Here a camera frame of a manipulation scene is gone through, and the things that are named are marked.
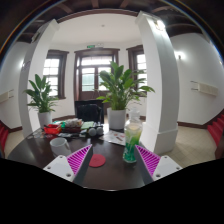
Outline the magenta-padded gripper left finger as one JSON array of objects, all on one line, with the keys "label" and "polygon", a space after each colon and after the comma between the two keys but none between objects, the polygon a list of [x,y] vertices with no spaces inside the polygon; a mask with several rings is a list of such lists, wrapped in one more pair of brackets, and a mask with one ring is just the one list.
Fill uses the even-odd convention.
[{"label": "magenta-padded gripper left finger", "polygon": [[68,156],[57,156],[44,170],[81,186],[92,156],[92,145],[88,145]]}]

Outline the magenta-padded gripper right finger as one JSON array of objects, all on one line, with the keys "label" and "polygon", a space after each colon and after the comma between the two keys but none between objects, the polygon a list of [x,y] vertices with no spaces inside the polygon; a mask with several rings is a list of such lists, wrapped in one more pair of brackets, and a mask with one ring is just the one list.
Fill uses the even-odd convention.
[{"label": "magenta-padded gripper right finger", "polygon": [[139,145],[135,146],[134,155],[145,185],[182,169],[168,155],[158,156]]}]

